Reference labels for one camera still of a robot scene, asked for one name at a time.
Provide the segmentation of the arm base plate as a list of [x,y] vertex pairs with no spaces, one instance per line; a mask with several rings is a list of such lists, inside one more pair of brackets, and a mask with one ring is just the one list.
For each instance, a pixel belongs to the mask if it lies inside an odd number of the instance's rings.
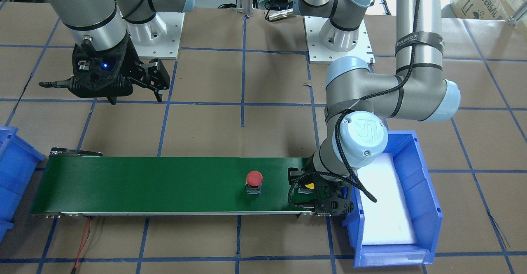
[[185,13],[161,12],[143,24],[127,23],[140,58],[177,60]]
[[304,22],[310,63],[330,64],[344,56],[375,63],[364,22],[350,32],[335,28],[328,18],[305,16]]

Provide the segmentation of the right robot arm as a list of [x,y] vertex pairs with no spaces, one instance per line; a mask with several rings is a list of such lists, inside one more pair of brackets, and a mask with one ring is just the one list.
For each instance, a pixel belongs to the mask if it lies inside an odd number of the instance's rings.
[[118,97],[134,86],[149,89],[156,101],[170,88],[162,60],[143,63],[137,46],[170,42],[162,13],[191,12],[195,0],[48,0],[74,37],[72,75],[66,80],[40,82],[43,88],[67,89],[80,98]]

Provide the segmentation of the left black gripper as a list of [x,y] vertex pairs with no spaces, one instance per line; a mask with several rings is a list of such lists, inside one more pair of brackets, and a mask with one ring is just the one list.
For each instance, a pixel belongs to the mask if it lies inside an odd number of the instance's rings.
[[288,184],[314,184],[315,198],[308,202],[307,209],[317,216],[346,215],[354,210],[351,201],[352,186],[343,181],[331,181],[321,175],[312,175],[310,171],[298,168],[288,168]]

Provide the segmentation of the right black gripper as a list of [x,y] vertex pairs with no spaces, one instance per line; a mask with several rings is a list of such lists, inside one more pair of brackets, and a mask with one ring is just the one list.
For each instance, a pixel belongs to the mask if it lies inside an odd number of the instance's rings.
[[160,59],[139,64],[139,57],[129,35],[115,47],[87,53],[75,45],[72,53],[73,76],[66,80],[39,82],[43,88],[69,89],[80,98],[115,99],[133,93],[134,84],[153,91],[158,103],[170,88],[170,76]]

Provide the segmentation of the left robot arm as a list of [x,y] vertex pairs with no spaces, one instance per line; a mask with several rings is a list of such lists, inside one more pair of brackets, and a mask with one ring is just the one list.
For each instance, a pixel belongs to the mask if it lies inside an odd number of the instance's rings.
[[357,56],[329,64],[324,109],[327,137],[301,170],[290,169],[288,203],[324,215],[354,210],[352,190],[376,197],[357,170],[384,152],[382,118],[443,122],[459,109],[457,84],[443,77],[444,40],[437,0],[397,0],[394,74],[373,73]]

